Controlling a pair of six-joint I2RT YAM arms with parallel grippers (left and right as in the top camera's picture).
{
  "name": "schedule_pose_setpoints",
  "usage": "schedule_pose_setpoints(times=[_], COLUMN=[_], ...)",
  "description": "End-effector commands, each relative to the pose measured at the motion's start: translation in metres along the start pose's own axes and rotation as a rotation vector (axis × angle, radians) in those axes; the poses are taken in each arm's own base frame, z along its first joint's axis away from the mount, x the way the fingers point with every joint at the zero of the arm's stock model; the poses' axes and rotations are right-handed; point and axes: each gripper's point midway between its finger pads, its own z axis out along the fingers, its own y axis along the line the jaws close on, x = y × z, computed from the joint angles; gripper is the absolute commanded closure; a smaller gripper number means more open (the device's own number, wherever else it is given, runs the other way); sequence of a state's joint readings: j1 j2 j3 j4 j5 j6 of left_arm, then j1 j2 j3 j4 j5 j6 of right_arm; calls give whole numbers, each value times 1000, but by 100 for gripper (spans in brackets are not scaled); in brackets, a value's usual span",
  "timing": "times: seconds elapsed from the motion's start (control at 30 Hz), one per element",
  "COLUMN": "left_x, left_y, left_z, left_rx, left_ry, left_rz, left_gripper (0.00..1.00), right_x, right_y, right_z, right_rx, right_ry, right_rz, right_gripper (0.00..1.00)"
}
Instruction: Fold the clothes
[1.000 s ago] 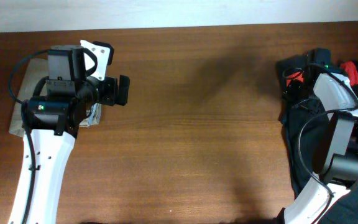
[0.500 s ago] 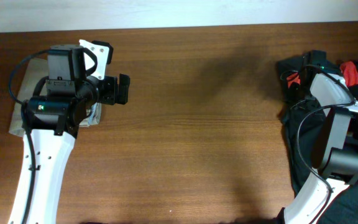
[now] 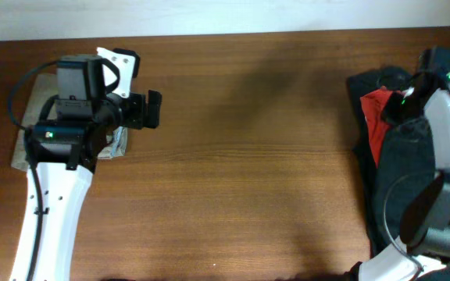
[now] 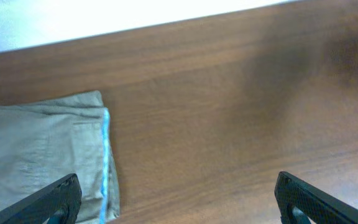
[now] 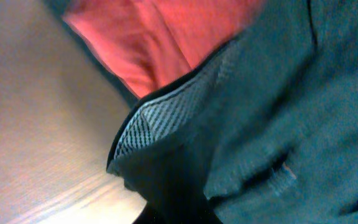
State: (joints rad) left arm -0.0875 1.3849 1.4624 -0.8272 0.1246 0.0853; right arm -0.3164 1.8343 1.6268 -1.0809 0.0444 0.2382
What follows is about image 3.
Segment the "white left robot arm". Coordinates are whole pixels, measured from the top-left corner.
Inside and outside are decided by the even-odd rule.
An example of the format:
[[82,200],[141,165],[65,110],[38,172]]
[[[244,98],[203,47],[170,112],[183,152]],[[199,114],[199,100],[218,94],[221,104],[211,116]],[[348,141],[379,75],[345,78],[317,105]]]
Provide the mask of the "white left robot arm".
[[69,279],[80,211],[108,134],[159,126],[162,95],[130,89],[140,65],[136,52],[98,48],[52,64],[58,93],[43,104],[35,124],[17,124],[29,168],[11,280]]

